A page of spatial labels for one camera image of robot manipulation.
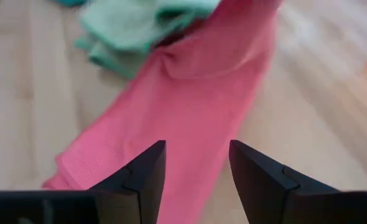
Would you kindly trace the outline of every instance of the fabric fold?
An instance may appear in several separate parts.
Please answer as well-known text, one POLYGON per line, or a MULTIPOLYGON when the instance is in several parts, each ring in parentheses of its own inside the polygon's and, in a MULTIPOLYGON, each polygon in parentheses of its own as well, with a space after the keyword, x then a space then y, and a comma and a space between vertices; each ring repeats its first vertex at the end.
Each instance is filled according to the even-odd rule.
POLYGON ((95 64, 134 78, 152 47, 195 19, 207 18, 219 0, 99 0, 80 17, 86 36, 77 45, 90 46, 95 64))

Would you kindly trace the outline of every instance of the black plastic jaw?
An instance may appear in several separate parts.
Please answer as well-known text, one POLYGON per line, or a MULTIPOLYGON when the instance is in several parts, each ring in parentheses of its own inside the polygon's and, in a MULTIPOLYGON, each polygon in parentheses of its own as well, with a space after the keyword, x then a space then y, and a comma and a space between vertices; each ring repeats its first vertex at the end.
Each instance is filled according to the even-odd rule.
POLYGON ((341 192, 237 140, 229 158, 249 223, 367 223, 367 192, 341 192))
POLYGON ((165 141, 86 191, 0 192, 0 224, 156 224, 165 141))

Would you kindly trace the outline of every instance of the ribbed fabric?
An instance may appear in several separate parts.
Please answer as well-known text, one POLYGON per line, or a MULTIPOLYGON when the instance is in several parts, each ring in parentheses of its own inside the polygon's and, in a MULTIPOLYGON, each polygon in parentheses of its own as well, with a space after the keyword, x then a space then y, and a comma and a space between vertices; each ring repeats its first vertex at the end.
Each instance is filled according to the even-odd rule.
POLYGON ((57 156, 48 189, 89 189, 167 141, 158 223, 195 223, 229 141, 269 66, 280 0, 224 0, 204 25, 156 50, 106 112, 57 156))

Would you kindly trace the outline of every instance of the hardwood floor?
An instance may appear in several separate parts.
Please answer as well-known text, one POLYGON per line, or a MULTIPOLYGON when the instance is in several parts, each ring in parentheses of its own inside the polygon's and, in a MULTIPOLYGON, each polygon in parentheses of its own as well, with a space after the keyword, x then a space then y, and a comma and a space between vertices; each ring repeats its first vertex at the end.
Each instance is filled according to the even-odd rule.
MULTIPOLYGON (((73 47, 78 9, 0 0, 0 189, 37 189, 124 88, 73 47)), ((286 0, 239 139, 343 190, 367 189, 367 1, 286 0)), ((245 223, 228 165, 202 223, 245 223)))

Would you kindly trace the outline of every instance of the light wood surface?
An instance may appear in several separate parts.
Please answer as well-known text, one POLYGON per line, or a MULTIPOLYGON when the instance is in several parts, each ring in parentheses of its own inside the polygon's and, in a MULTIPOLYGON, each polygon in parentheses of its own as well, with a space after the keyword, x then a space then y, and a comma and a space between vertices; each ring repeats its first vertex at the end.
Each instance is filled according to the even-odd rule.
MULTIPOLYGON (((126 82, 73 41, 78 9, 0 0, 0 189, 38 189, 126 82)), ((343 190, 367 189, 367 1, 287 0, 239 139, 343 190)), ((246 223, 228 165, 202 223, 246 223)))

